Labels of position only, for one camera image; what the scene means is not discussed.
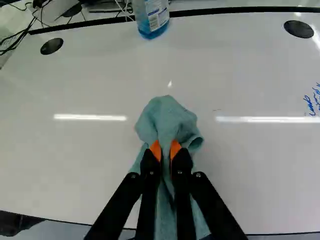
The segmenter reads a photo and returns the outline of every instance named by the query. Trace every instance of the microfiber towel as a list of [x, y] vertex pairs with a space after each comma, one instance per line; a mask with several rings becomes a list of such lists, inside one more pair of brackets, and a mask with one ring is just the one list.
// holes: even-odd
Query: microfiber towel
[[[131, 172], [140, 174], [140, 162], [144, 152], [156, 140], [162, 149], [162, 180], [157, 193], [155, 240], [176, 240], [177, 220], [173, 206], [174, 187], [170, 179], [170, 147], [177, 140], [187, 148], [191, 156], [201, 147], [204, 139], [197, 128], [197, 116], [181, 106], [172, 96], [160, 96], [150, 100], [135, 124], [135, 131], [145, 143], [131, 168]], [[210, 234], [203, 214], [191, 197], [193, 221], [197, 239]]]

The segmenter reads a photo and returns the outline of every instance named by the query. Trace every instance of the black cable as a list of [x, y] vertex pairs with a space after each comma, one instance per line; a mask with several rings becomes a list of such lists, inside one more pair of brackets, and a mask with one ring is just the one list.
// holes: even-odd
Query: black cable
[[82, 15], [84, 21], [86, 22], [87, 20], [86, 20], [86, 18], [85, 18], [85, 15], [83, 14], [82, 10], [81, 10], [81, 15]]
[[71, 19], [72, 19], [73, 17], [74, 17], [74, 16], [70, 17], [70, 18], [69, 18], [69, 21], [68, 21], [66, 24], [70, 23], [70, 21], [71, 21]]
[[29, 29], [31, 28], [31, 26], [35, 23], [35, 17], [31, 20], [31, 22], [29, 23], [28, 27], [22, 31], [20, 31], [21, 35], [18, 37], [17, 40], [14, 41], [14, 43], [12, 43], [7, 49], [5, 50], [0, 50], [0, 56], [6, 54], [9, 51], [12, 51], [14, 49], [16, 49], [18, 47], [18, 45], [21, 43], [21, 41], [25, 38], [25, 36], [28, 34]]
[[11, 3], [8, 3], [8, 2], [6, 2], [6, 1], [3, 1], [3, 0], [0, 0], [0, 3], [8, 4], [8, 5], [10, 5], [11, 7], [14, 7], [14, 8], [16, 8], [16, 9], [18, 9], [18, 10], [20, 10], [20, 11], [23, 11], [23, 12], [28, 9], [28, 8], [27, 8], [27, 5], [28, 5], [28, 4], [32, 4], [32, 2], [30, 2], [30, 1], [29, 1], [29, 2], [26, 2], [26, 3], [24, 4], [25, 9], [21, 9], [21, 8], [15, 6], [15, 5], [11, 4]]

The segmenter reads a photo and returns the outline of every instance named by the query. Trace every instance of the blue marker writing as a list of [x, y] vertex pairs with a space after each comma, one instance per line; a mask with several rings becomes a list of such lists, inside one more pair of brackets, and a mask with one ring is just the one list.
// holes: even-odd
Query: blue marker writing
[[310, 111], [312, 112], [312, 113], [309, 113], [309, 115], [310, 116], [315, 116], [316, 113], [315, 113], [315, 110], [314, 110], [314, 106], [312, 105], [312, 102], [310, 100], [310, 97], [308, 97], [307, 95], [304, 95], [303, 100], [305, 100], [308, 103], [308, 107], [309, 107]]
[[312, 88], [316, 94], [320, 95], [320, 91], [318, 89]]

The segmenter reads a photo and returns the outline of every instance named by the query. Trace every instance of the blue liquid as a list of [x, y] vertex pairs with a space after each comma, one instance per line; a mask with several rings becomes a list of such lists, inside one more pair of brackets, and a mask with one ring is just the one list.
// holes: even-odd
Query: blue liquid
[[142, 35], [142, 37], [144, 37], [145, 39], [154, 39], [154, 38], [160, 36], [161, 34], [163, 34], [167, 30], [168, 25], [169, 25], [169, 21], [170, 20], [168, 20], [162, 27], [160, 27], [159, 29], [157, 29], [155, 31], [144, 32], [139, 27], [138, 27], [138, 31]]

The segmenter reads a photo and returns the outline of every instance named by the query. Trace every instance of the white table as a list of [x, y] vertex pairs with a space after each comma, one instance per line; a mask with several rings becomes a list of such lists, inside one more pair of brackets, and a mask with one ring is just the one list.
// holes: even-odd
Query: white table
[[[173, 18], [152, 41], [135, 22], [27, 36], [0, 71], [0, 209], [92, 224], [135, 161], [142, 109], [170, 94], [197, 114], [197, 169], [245, 233], [319, 231], [320, 124], [303, 98], [320, 38], [288, 34], [292, 19], [320, 28], [316, 13], [238, 13]], [[41, 55], [51, 38], [64, 45]]]

